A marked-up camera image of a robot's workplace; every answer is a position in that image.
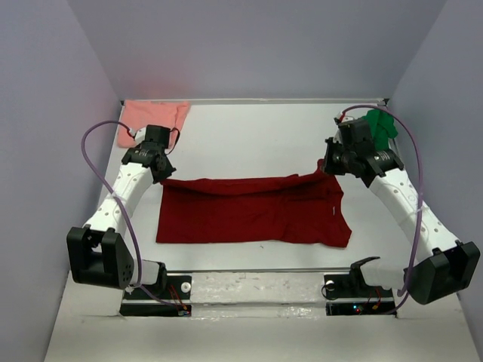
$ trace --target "wall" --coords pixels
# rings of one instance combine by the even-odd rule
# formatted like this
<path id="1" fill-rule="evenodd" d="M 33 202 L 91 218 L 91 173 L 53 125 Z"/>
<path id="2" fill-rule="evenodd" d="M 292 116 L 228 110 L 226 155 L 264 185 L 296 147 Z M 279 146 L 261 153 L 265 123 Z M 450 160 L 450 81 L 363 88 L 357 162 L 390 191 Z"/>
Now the wall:
<path id="1" fill-rule="evenodd" d="M 68 0 L 122 98 L 388 97 L 445 0 Z"/>
<path id="2" fill-rule="evenodd" d="M 402 77 L 390 106 L 417 135 L 425 197 L 462 241 L 483 250 L 483 2 L 449 0 Z M 406 158 L 413 154 L 402 138 Z M 414 160 L 406 159 L 414 175 Z M 483 355 L 483 268 L 461 293 L 466 318 Z"/>
<path id="3" fill-rule="evenodd" d="M 5 2 L 0 11 L 0 360 L 44 359 L 66 280 L 66 233 L 100 190 L 82 133 L 119 102 L 65 0 Z M 113 129 L 89 152 L 106 167 Z"/>

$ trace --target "white tabletop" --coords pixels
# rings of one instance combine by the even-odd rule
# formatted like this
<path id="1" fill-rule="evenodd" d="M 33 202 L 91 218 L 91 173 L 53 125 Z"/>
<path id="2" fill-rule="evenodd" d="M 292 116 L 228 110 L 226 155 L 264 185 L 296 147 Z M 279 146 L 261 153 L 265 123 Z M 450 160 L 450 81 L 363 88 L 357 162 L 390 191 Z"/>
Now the white tabletop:
<path id="1" fill-rule="evenodd" d="M 335 134 L 334 115 L 346 106 L 192 106 L 170 156 L 178 169 L 173 178 L 311 173 L 325 154 L 325 138 Z M 114 142 L 106 172 L 110 182 L 124 153 Z M 171 271 L 347 267 L 367 256 L 405 262 L 409 243 L 384 206 L 360 180 L 338 180 L 352 229 L 346 249 L 277 241 L 156 244 L 162 188 L 153 186 L 133 217 L 142 256 L 165 262 Z M 128 235 L 125 240 L 133 253 Z M 69 276 L 46 361 L 479 360 L 455 295 L 428 306 L 410 301 L 398 319 L 123 318 L 116 315 L 121 297 L 120 290 L 75 284 Z"/>

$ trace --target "pink cloth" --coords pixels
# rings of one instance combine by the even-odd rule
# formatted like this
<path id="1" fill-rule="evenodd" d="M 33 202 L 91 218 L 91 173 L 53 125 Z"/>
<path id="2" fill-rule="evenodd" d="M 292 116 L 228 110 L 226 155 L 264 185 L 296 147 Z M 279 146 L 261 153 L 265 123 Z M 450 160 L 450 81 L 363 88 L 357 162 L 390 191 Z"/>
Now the pink cloth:
<path id="1" fill-rule="evenodd" d="M 173 127 L 181 130 L 189 111 L 189 103 L 162 103 L 146 100 L 126 100 L 121 122 L 134 130 L 139 130 L 148 124 L 163 126 L 170 129 Z M 171 132 L 169 148 L 172 148 L 176 141 L 177 132 Z M 136 144 L 128 135 L 128 132 L 120 127 L 118 131 L 119 147 L 134 147 Z"/>

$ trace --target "dark red fabric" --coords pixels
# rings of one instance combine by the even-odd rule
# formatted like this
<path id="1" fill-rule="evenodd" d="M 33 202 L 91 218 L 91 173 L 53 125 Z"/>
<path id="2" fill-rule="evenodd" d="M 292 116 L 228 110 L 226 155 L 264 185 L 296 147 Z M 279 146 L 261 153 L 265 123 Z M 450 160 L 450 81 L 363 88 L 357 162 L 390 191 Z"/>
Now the dark red fabric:
<path id="1" fill-rule="evenodd" d="M 345 247 L 351 231 L 340 212 L 334 176 L 260 179 L 167 179 L 158 243 L 236 243 L 280 240 Z"/>

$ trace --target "green cloth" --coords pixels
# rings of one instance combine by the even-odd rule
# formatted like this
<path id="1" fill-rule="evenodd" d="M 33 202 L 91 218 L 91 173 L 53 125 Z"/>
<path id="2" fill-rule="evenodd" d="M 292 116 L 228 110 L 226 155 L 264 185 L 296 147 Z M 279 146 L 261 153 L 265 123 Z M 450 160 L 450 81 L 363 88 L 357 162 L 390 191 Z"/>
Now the green cloth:
<path id="1" fill-rule="evenodd" d="M 394 127 L 394 119 L 379 109 L 372 109 L 364 117 L 369 122 L 372 138 L 377 151 L 389 148 L 389 138 L 395 138 L 398 131 Z"/>

